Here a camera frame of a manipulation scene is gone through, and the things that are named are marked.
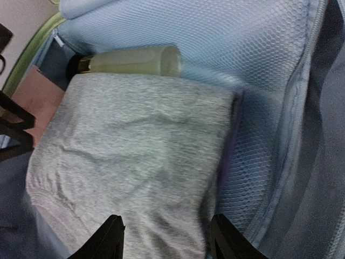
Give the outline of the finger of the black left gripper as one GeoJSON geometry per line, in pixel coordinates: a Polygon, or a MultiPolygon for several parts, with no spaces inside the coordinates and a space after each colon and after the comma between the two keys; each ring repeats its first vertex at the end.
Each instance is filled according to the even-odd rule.
{"type": "Polygon", "coordinates": [[[1,149],[1,162],[33,150],[33,136],[25,130],[34,128],[35,117],[16,104],[1,91],[1,107],[22,119],[21,122],[9,122],[1,117],[1,134],[13,138],[19,144],[1,149]]]}

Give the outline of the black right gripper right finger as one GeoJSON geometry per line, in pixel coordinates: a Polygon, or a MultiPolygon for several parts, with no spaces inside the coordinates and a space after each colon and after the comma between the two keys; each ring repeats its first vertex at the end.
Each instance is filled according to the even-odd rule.
{"type": "Polygon", "coordinates": [[[267,259],[224,214],[213,216],[209,234],[212,258],[267,259]]]}

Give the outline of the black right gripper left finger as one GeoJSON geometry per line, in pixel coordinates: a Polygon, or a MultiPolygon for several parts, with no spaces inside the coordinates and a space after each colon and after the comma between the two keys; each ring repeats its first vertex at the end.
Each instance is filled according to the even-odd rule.
{"type": "Polygon", "coordinates": [[[122,217],[111,215],[68,259],[122,259],[124,238],[122,217]]]}

